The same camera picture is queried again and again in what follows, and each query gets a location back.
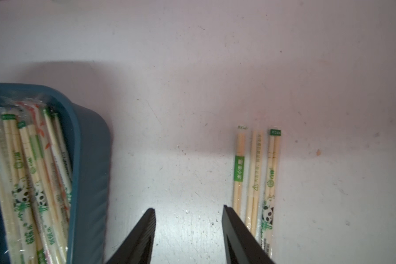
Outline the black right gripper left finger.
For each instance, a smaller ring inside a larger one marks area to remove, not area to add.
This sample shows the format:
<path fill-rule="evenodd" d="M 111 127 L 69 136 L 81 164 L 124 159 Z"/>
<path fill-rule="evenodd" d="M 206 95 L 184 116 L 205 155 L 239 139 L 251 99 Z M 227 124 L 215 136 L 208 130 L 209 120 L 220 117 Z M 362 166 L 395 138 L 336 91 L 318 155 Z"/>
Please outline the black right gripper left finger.
<path fill-rule="evenodd" d="M 156 212 L 149 208 L 107 264 L 149 264 L 156 230 Z"/>

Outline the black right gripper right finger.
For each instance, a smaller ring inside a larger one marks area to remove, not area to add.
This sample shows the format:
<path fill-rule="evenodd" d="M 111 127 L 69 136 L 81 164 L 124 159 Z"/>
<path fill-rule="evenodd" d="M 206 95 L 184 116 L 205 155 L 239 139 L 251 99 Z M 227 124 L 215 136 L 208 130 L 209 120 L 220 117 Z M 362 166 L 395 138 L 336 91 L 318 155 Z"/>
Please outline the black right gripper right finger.
<path fill-rule="evenodd" d="M 273 264 L 233 208 L 224 205 L 222 230 L 228 264 Z"/>

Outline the green band chopsticks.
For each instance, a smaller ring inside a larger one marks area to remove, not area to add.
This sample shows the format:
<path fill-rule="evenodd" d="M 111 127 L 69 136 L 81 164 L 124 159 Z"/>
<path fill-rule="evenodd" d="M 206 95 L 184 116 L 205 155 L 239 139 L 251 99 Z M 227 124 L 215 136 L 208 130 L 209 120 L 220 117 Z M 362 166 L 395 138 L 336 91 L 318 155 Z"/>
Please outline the green band chopsticks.
<path fill-rule="evenodd" d="M 245 149 L 247 126 L 239 125 L 236 137 L 236 154 L 233 168 L 233 210 L 238 216 L 241 214 L 242 204 L 242 185 L 244 180 Z"/>

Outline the panda print chopsticks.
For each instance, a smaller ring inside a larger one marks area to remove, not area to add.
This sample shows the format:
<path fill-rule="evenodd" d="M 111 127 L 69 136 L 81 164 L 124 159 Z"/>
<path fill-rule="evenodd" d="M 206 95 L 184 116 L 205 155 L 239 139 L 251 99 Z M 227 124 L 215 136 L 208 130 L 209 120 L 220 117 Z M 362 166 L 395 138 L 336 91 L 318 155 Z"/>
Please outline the panda print chopsticks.
<path fill-rule="evenodd" d="M 269 131 L 267 173 L 264 200 L 262 203 L 261 216 L 261 247 L 263 251 L 272 257 L 273 253 L 273 229 L 275 215 L 275 190 L 278 175 L 279 153 L 282 132 L 279 129 Z"/>

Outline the plain chopsticks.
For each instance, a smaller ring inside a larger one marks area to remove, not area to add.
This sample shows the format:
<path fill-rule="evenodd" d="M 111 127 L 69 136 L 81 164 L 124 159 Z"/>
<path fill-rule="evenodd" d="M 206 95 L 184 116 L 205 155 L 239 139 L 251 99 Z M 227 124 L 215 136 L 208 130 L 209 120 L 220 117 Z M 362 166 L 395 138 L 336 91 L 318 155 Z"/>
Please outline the plain chopsticks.
<path fill-rule="evenodd" d="M 259 208 L 260 197 L 260 179 L 262 167 L 262 146 L 263 146 L 262 131 L 253 130 L 251 139 L 251 156 L 250 156 L 250 171 L 247 190 L 247 203 L 245 225 L 253 237 L 256 236 L 257 230 L 257 212 Z"/>

